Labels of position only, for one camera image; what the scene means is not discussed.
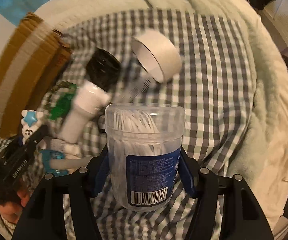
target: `clear plastic container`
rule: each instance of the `clear plastic container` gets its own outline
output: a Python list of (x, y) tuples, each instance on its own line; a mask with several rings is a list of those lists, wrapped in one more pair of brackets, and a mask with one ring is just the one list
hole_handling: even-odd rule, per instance
[(119, 204), (150, 212), (169, 202), (184, 123), (180, 106), (111, 104), (106, 108), (110, 174)]

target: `checkered fabric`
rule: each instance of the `checkered fabric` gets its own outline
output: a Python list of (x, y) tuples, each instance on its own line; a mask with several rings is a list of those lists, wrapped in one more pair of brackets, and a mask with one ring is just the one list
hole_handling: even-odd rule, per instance
[[(178, 49), (183, 68), (167, 84), (153, 84), (135, 102), (182, 106), (186, 123), (182, 145), (202, 166), (225, 176), (229, 159), (242, 142), (253, 94), (247, 54), (238, 22), (171, 10), (131, 10), (94, 18), (65, 33), (73, 50), (72, 63), (62, 79), (82, 85), (85, 65), (96, 47), (121, 62), (122, 74), (112, 96), (120, 95), (133, 80), (144, 75), (132, 53), (132, 36), (153, 28), (163, 33)], [(51, 105), (65, 92), (52, 96)], [(48, 94), (40, 111), (45, 110)], [(61, 120), (49, 121), (53, 136)], [(97, 156), (106, 143), (95, 122), (90, 121), (79, 140), (82, 155)], [(43, 176), (40, 156), (29, 169), (32, 185)], [(103, 239), (183, 239), (196, 202), (189, 198), (177, 178), (170, 202), (155, 212), (137, 213), (122, 208), (113, 197), (110, 179), (103, 192), (91, 200)], [(219, 200), (218, 211), (222, 201)], [(66, 231), (74, 239), (69, 196), (64, 196)]]

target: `bed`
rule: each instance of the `bed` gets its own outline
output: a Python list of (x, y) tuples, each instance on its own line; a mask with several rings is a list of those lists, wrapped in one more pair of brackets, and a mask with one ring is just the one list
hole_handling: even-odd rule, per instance
[[(68, 34), (65, 41), (71, 44), (74, 60), (63, 80), (82, 84), (84, 66), (95, 47), (106, 49), (121, 62), (125, 73), (113, 94), (122, 93), (129, 80), (143, 74), (130, 51), (131, 36), (145, 28), (167, 35), (183, 57), (183, 71), (170, 84), (151, 87), (137, 100), (183, 106), (187, 114), (184, 148), (217, 174), (241, 174), (274, 228), (288, 196), (288, 72), (245, 0), (52, 0), (36, 14)], [(62, 92), (52, 97), (53, 105)], [(47, 98), (40, 106), (46, 114)], [(48, 124), (56, 137), (60, 122)], [(105, 135), (89, 122), (79, 140), (82, 155), (98, 155), (105, 141)], [(40, 156), (36, 156), (28, 171), (32, 188), (43, 175)], [(139, 215), (116, 203), (108, 180), (92, 202), (102, 236), (183, 238), (195, 203), (186, 198), (179, 181), (174, 188), (165, 209)], [(67, 196), (64, 202), (67, 234), (74, 239)], [(219, 198), (213, 239), (220, 229), (221, 205)]]

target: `human hand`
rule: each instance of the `human hand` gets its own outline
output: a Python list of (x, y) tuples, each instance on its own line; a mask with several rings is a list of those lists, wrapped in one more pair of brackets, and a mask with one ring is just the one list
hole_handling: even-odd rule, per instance
[(13, 224), (17, 224), (20, 215), (22, 214), (23, 207), (26, 207), (30, 194), (25, 186), (22, 186), (18, 191), (17, 195), (21, 199), (21, 205), (14, 202), (6, 202), (4, 205), (0, 205), (0, 214), (4, 219)]

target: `blue label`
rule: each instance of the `blue label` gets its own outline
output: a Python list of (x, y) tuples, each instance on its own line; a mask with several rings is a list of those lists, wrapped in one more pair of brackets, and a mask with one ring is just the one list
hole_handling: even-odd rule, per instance
[(151, 207), (167, 200), (172, 192), (180, 149), (158, 156), (126, 157), (127, 201), (136, 207)]

